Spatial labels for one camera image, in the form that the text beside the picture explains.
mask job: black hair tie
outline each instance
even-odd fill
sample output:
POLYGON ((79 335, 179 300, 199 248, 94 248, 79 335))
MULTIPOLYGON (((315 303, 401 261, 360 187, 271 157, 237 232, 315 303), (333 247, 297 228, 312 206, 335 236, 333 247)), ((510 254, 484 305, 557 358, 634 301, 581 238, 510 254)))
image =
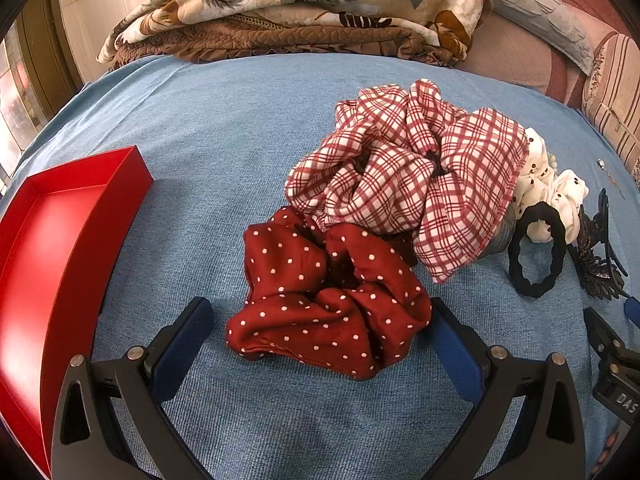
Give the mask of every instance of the black hair tie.
POLYGON ((564 260, 564 252, 566 251, 564 235, 564 224, 562 224, 560 214, 549 204, 538 202, 524 210, 522 217, 516 224, 516 229, 508 249, 509 278, 519 294, 539 298, 553 288, 558 276, 562 272, 562 261, 564 260), (518 257, 520 256, 520 241, 527 233, 527 228, 530 224, 538 220, 544 220, 551 227, 551 237, 554 240, 554 246, 551 249, 549 275, 541 282, 531 284, 531 282, 522 275, 522 266, 518 261, 518 257))

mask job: striped pillow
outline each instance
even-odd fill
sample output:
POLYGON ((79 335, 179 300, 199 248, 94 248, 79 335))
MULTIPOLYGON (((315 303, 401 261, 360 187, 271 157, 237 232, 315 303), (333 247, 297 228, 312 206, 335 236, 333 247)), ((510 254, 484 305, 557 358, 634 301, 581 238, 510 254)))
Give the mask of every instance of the striped pillow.
POLYGON ((582 92, 582 111, 640 188, 640 51, 623 34, 602 47, 582 92))

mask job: white scrunchie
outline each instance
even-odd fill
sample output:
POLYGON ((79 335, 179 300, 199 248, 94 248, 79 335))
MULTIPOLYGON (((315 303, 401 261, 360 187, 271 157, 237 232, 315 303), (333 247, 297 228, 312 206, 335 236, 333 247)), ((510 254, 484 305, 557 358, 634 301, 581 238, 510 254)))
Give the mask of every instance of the white scrunchie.
MULTIPOLYGON (((511 202, 516 219, 519 220, 530 205, 546 202, 560 213, 566 232, 566 243, 575 242, 580 232, 578 211, 589 193, 589 188, 573 170, 556 174, 556 170, 549 165, 545 139, 533 128, 527 128, 525 133, 529 139, 529 157, 520 171, 511 202)), ((542 220, 531 224, 527 229, 527 235, 533 242, 551 241, 550 227, 542 220)))

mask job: blue fabric surface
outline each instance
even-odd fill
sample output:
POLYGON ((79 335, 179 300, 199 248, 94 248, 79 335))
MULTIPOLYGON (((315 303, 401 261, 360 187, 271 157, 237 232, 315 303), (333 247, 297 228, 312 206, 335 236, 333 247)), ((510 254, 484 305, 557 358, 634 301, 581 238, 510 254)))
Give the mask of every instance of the blue fabric surface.
MULTIPOLYGON (((9 199, 31 173, 80 156, 136 144, 155 178, 118 258, 98 322, 93 358, 148 344, 193 296, 214 306, 215 329, 180 389, 165 404, 186 443, 217 480, 418 479, 471 408, 455 393, 423 337, 407 359, 357 382, 287 358, 249 363, 224 342, 226 320, 244 303, 242 231, 284 203, 290 168, 332 131, 334 106, 359 88, 434 80, 443 98, 468 110, 495 107, 534 127, 559 161, 586 181, 592 215, 601 187, 610 197, 610 239, 640 296, 640 194, 608 144, 575 111, 529 89, 415 62, 347 54, 294 54, 193 65, 149 57, 88 85, 26 153, 9 199), (596 166, 602 158, 626 200, 596 166)), ((6 206, 2 200, 0 208, 6 206)), ((548 272, 550 245, 523 242, 530 279, 548 272)), ((591 397, 596 359, 582 320, 593 306, 638 348, 622 300, 587 296, 569 256, 556 287, 518 296, 508 258, 495 254, 441 286, 417 275, 487 344, 515 356, 562 352, 570 365, 593 463, 614 418, 591 397)), ((517 413, 510 411, 511 427, 517 413)), ((141 463, 153 470, 140 443, 141 463)), ((497 463, 508 434, 492 449, 497 463)))

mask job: brown ruffled trim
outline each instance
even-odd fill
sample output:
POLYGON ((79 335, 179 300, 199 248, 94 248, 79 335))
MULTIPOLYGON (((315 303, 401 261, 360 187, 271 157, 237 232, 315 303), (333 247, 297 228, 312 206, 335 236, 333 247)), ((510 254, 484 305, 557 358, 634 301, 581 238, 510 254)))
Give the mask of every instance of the brown ruffled trim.
POLYGON ((344 52, 398 57, 437 66, 455 58, 403 27, 356 28, 316 25, 265 30, 255 23, 221 18, 161 32, 138 43, 123 44, 113 69, 154 54, 172 54, 193 63, 236 57, 300 52, 344 52))

